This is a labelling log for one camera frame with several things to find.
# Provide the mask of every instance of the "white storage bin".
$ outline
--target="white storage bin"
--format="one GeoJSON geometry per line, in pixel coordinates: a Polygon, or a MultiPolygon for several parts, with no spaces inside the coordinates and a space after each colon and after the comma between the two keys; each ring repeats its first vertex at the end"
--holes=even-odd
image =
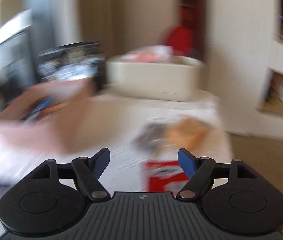
{"type": "Polygon", "coordinates": [[[127,62],[116,56],[106,66],[108,81],[121,95],[190,101],[196,99],[203,63],[182,56],[171,56],[168,63],[127,62]]]}

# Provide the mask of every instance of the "white table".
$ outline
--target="white table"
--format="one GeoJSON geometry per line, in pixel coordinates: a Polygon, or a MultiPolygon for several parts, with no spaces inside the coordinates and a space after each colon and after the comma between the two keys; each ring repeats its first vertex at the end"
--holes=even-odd
{"type": "Polygon", "coordinates": [[[196,102],[185,103],[121,98],[108,93],[93,99],[92,108],[80,127],[76,141],[78,151],[74,154],[58,155],[7,147],[0,138],[0,181],[16,183],[46,159],[70,163],[74,158],[91,157],[101,148],[108,147],[110,164],[99,179],[103,186],[110,194],[114,191],[144,191],[142,164],[149,159],[176,160],[177,151],[167,150],[149,156],[138,151],[132,141],[153,118],[170,122],[181,115],[196,117],[213,127],[196,153],[197,157],[208,156],[219,163],[230,163],[233,158],[230,142],[218,114],[218,98],[215,96],[202,92],[196,102]]]}

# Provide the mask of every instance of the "gray object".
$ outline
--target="gray object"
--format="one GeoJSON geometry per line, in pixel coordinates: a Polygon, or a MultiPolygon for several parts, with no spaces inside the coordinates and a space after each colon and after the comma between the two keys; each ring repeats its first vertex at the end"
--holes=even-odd
{"type": "Polygon", "coordinates": [[[182,191],[181,193],[179,193],[179,195],[182,197],[182,198],[192,198],[195,196],[195,193],[192,192],[191,190],[184,190],[182,191]]]}
{"type": "Polygon", "coordinates": [[[97,191],[94,191],[91,195],[94,198],[105,198],[107,196],[107,192],[102,191],[102,190],[97,190],[97,191]]]}
{"type": "MultiPolygon", "coordinates": [[[[22,240],[5,234],[1,240],[22,240]]],[[[266,236],[235,236],[214,227],[197,205],[176,201],[169,192],[117,192],[112,200],[94,203],[73,227],[46,237],[28,240],[109,240],[109,239],[205,239],[205,240],[283,240],[275,232],[266,236]]]]}
{"type": "Polygon", "coordinates": [[[164,139],[166,125],[152,122],[143,128],[141,135],[135,139],[136,146],[144,151],[154,151],[164,139]]]}

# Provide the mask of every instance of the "curtain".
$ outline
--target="curtain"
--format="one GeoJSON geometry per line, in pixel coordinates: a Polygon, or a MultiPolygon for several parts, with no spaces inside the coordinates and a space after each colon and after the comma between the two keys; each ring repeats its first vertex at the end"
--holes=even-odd
{"type": "Polygon", "coordinates": [[[78,0],[83,41],[100,41],[106,58],[123,53],[122,0],[78,0]]]}

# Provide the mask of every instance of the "red and white box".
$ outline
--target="red and white box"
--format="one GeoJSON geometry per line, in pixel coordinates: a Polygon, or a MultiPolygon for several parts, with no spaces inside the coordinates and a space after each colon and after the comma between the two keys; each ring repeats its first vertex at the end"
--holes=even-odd
{"type": "Polygon", "coordinates": [[[171,191],[176,195],[189,180],[178,161],[148,161],[144,168],[148,192],[171,191]]]}

